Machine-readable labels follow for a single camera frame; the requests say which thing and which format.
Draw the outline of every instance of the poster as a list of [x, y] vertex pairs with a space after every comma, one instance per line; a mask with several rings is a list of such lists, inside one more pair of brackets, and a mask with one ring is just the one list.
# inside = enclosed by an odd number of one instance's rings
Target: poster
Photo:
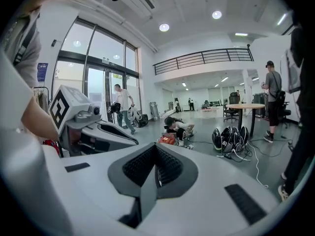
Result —
[[37, 65], [37, 80], [38, 82], [45, 82], [48, 63], [38, 63]]

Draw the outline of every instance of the ceiling light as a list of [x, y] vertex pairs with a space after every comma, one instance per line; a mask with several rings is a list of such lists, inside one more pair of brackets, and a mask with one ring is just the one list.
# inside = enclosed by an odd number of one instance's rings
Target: ceiling light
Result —
[[80, 47], [80, 46], [81, 46], [81, 42], [80, 42], [79, 40], [74, 41], [74, 42], [73, 42], [73, 45], [74, 45], [75, 47]]
[[282, 21], [285, 19], [286, 17], [286, 13], [281, 17], [281, 19], [279, 20], [279, 22], [277, 23], [277, 25], [281, 24]]
[[215, 11], [214, 13], [212, 13], [212, 17], [214, 19], [219, 19], [222, 16], [222, 13], [220, 11]]
[[169, 25], [168, 24], [161, 24], [159, 26], [159, 30], [160, 31], [168, 31], [168, 29], [169, 29]]
[[246, 37], [247, 35], [248, 35], [248, 33], [235, 33], [235, 36]]

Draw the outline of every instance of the wooden table top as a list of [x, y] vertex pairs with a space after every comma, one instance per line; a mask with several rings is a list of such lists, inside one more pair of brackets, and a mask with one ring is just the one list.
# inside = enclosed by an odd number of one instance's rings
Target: wooden table top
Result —
[[257, 109], [257, 108], [264, 108], [264, 104], [228, 104], [227, 108], [235, 108], [235, 109]]

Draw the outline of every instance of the shorts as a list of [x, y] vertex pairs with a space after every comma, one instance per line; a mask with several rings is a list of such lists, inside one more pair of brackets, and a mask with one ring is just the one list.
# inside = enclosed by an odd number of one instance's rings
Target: shorts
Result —
[[176, 128], [187, 129], [189, 125], [190, 125], [190, 124], [188, 124], [188, 123], [182, 123], [182, 122], [180, 122], [180, 121], [177, 121], [177, 122], [176, 122]]
[[275, 101], [268, 102], [268, 113], [269, 113], [269, 125], [270, 126], [278, 126], [278, 107]]

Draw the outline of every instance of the black metal railing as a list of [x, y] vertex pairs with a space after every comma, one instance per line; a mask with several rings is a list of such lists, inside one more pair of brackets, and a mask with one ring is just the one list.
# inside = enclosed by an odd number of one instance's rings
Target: black metal railing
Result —
[[165, 60], [153, 66], [157, 75], [189, 66], [223, 61], [254, 61], [254, 59], [250, 49], [227, 48], [186, 54]]

